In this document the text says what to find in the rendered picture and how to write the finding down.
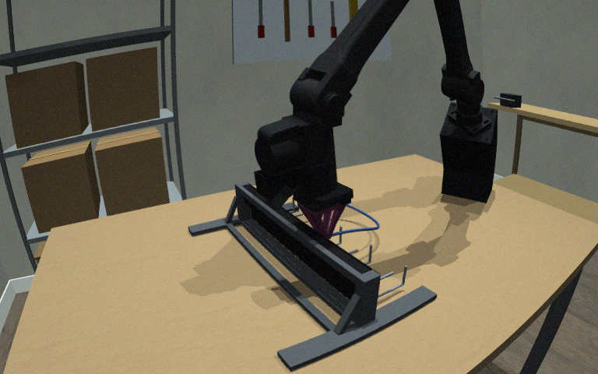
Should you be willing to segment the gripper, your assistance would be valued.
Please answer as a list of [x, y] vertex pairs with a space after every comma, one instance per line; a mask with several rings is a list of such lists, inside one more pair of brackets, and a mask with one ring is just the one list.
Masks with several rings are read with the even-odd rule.
[[[293, 197], [311, 226], [327, 239], [330, 239], [336, 224], [346, 207], [345, 205], [351, 203], [351, 199], [354, 197], [354, 191], [337, 182], [336, 155], [333, 158], [322, 160], [322, 163], [329, 163], [331, 193], [312, 199], [296, 190]], [[331, 214], [332, 219], [330, 221]]]

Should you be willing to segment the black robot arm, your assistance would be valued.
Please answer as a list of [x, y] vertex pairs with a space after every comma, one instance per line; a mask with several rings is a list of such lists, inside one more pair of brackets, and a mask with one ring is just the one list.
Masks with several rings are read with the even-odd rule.
[[[262, 170], [254, 171], [255, 184], [259, 198], [274, 210], [296, 190], [312, 199], [331, 193], [329, 163], [322, 160], [335, 157], [333, 127], [342, 125], [365, 62], [408, 1], [367, 0], [291, 87], [293, 114], [258, 130], [255, 157]], [[441, 91], [457, 103], [448, 118], [476, 137], [491, 120], [482, 115], [484, 82], [470, 61], [459, 0], [434, 0], [434, 5], [446, 55]]]

